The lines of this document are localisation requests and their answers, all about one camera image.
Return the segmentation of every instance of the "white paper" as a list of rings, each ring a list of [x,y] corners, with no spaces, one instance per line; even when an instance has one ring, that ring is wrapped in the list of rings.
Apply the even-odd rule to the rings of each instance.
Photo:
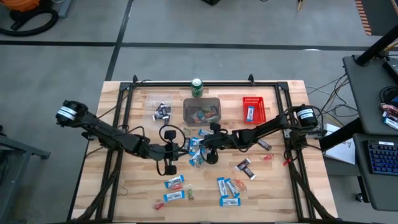
[[[332,124],[326,124],[325,129],[328,131],[326,135],[329,135],[340,128]],[[351,138],[327,150],[325,156],[355,165],[355,144],[353,139]]]

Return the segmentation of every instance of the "black hose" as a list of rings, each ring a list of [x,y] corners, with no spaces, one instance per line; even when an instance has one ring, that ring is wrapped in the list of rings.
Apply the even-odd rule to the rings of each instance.
[[[26,16],[27,21],[30,20],[31,18],[43,14],[43,13],[50,13],[52,15],[51,20],[48,21],[48,23],[44,24],[41,27],[31,29],[31,30],[24,30],[24,31],[11,31],[11,30],[6,30],[0,28],[0,34],[8,35],[11,37],[28,37],[32,35],[37,35],[41,34],[49,29],[51,29],[58,21],[58,13],[51,8],[46,8],[46,9],[36,9],[34,12],[29,13],[29,15]]]

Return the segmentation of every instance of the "table surface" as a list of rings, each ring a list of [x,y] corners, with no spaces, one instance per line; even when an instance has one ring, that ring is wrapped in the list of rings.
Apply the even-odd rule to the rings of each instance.
[[[367,66],[359,66],[353,57],[343,58],[349,85],[353,92],[362,127],[366,134],[398,135],[398,130],[383,123],[379,109],[380,91],[387,86],[397,86],[382,67],[382,58],[374,58]]]
[[[353,136],[358,166],[366,187],[372,207],[382,211],[398,211],[398,177],[391,175],[371,174],[368,164],[368,147],[364,141],[397,142],[392,136],[371,136],[368,134],[354,134]]]
[[[308,104],[308,96],[303,81],[288,81],[292,104]],[[105,82],[103,85],[97,115],[116,105],[120,82]],[[191,98],[191,90],[187,87],[144,87],[136,88],[133,93],[129,126],[143,125],[146,136],[151,143],[163,142],[159,138],[161,121],[153,122],[153,105],[149,106],[147,99],[162,98],[168,95],[172,99],[171,124],[180,128],[187,127],[183,121],[183,100]],[[222,128],[229,131],[241,128],[254,128],[254,125],[243,123],[242,97],[262,96],[266,108],[267,119],[278,115],[278,108],[273,87],[204,87],[203,96],[217,97],[221,101]],[[124,106],[122,107],[121,121],[123,120]],[[113,122],[114,112],[102,117],[107,123]],[[190,128],[196,135],[199,127]],[[177,200],[169,202],[166,206],[155,211],[152,206],[156,200],[162,199],[163,194],[170,193],[164,186],[164,181],[172,176],[159,176],[153,160],[141,159],[124,154],[119,181],[118,196],[114,213],[114,222],[288,222],[296,221],[297,215],[293,200],[292,185],[289,169],[282,165],[283,151],[285,150],[282,133],[280,131],[263,138],[272,146],[271,153],[274,159],[262,162],[261,156],[267,154],[258,145],[253,146],[247,153],[238,150],[219,151],[220,158],[217,164],[204,164],[201,168],[192,167],[188,160],[190,156],[181,157],[175,162],[177,174],[183,174],[186,184],[194,187],[194,201]],[[318,145],[318,141],[308,140],[309,144]],[[98,148],[98,142],[91,142],[88,152]],[[325,169],[322,154],[317,149],[303,150],[305,166],[307,168],[310,188],[321,204],[337,217],[336,207],[330,188],[330,183]],[[100,150],[86,158],[83,172],[78,187],[72,218],[81,215],[98,193],[103,175],[106,150]],[[234,166],[245,158],[250,158],[252,163],[249,168],[257,175],[254,180],[249,180],[243,172],[237,172]],[[220,192],[216,179],[218,177],[241,179],[248,187],[247,192],[241,197],[240,207],[220,207]],[[104,214],[108,211],[106,197]],[[304,214],[307,209],[303,193],[300,198]]]

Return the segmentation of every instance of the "wooden table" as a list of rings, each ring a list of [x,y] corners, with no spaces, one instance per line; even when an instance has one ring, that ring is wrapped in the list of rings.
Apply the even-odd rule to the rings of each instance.
[[[304,82],[288,81],[292,104],[309,104]],[[120,82],[105,82],[97,115],[116,105]],[[190,88],[171,87],[145,87],[136,88],[133,93],[131,112],[129,114],[130,129],[143,125],[146,136],[151,143],[163,142],[159,138],[160,124],[154,124],[151,115],[153,109],[146,106],[146,99],[151,95],[172,96],[171,124],[180,128],[187,127],[183,121],[183,100],[191,98]],[[220,121],[221,127],[229,131],[233,129],[253,128],[254,125],[243,123],[242,97],[262,96],[266,107],[267,120],[278,115],[275,91],[271,87],[211,87],[204,88],[202,97],[217,97],[221,101]],[[114,112],[102,117],[107,123],[113,122]],[[196,134],[199,128],[189,128]],[[164,181],[172,176],[159,176],[155,169],[155,162],[151,159],[141,159],[124,154],[119,181],[118,196],[114,222],[289,222],[297,221],[293,200],[292,185],[288,167],[282,165],[285,150],[282,133],[280,131],[263,138],[272,145],[275,155],[272,161],[262,162],[260,157],[268,153],[258,145],[254,145],[247,153],[238,150],[226,149],[219,151],[220,159],[217,164],[205,164],[200,169],[192,167],[184,156],[175,162],[178,175],[183,174],[185,183],[194,186],[194,201],[178,200],[168,203],[163,209],[155,211],[152,206],[157,199],[162,199],[163,194],[170,193],[164,186]],[[309,144],[318,145],[318,141],[308,140]],[[98,148],[97,142],[91,142],[88,152]],[[318,149],[306,148],[303,150],[307,168],[310,188],[321,204],[335,217],[337,212],[333,200],[328,176],[323,162],[322,154]],[[81,215],[98,193],[103,175],[106,150],[102,149],[87,157],[80,185],[75,201],[72,218]],[[254,180],[249,180],[243,172],[234,168],[245,158],[250,158],[252,163],[249,168],[257,175]],[[240,207],[220,207],[220,192],[217,177],[238,178],[244,181],[248,190],[241,197]],[[307,209],[304,194],[300,198],[305,217]],[[107,201],[104,214],[108,211]]]

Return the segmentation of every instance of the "red plastic basket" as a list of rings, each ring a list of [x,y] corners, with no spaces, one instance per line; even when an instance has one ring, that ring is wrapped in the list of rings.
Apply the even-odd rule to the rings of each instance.
[[[254,107],[253,121],[246,121],[249,106]],[[266,109],[262,97],[243,97],[243,122],[245,124],[261,124],[266,122]]]

